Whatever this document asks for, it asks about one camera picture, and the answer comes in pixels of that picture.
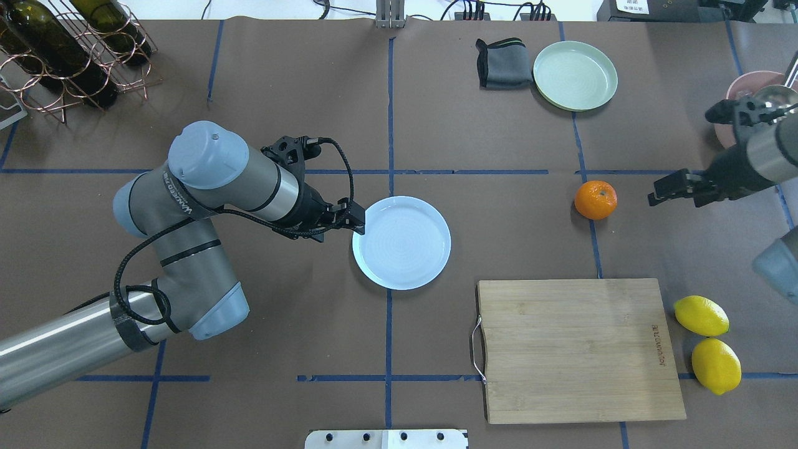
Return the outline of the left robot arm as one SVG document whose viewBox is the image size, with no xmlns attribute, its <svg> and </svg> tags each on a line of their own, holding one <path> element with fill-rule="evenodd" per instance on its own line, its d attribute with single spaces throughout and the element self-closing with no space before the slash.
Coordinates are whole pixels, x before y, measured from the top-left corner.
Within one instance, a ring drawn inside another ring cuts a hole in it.
<svg viewBox="0 0 798 449">
<path fill-rule="evenodd" d="M 188 331 L 209 339 L 236 327 L 250 307 L 212 223 L 243 217 L 285 238 L 323 242 L 332 230 L 365 234 L 367 215 L 349 192 L 325 201 L 305 163 L 328 137 L 282 137 L 254 148 L 210 120 L 187 125 L 162 166 L 121 187 L 118 224 L 142 239 L 120 261 L 107 292 L 2 341 L 2 411 Z"/>
</svg>

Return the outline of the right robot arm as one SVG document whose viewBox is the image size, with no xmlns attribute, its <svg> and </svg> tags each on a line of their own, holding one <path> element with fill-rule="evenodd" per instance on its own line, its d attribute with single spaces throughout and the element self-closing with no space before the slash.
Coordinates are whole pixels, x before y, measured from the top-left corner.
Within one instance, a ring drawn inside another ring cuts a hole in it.
<svg viewBox="0 0 798 449">
<path fill-rule="evenodd" d="M 797 119 L 789 115 L 723 151 L 701 173 L 673 171 L 655 181 L 650 206 L 689 198 L 701 208 L 736 201 L 797 177 Z M 796 228 L 776 239 L 752 262 L 755 273 L 793 304 L 797 301 Z"/>
</svg>

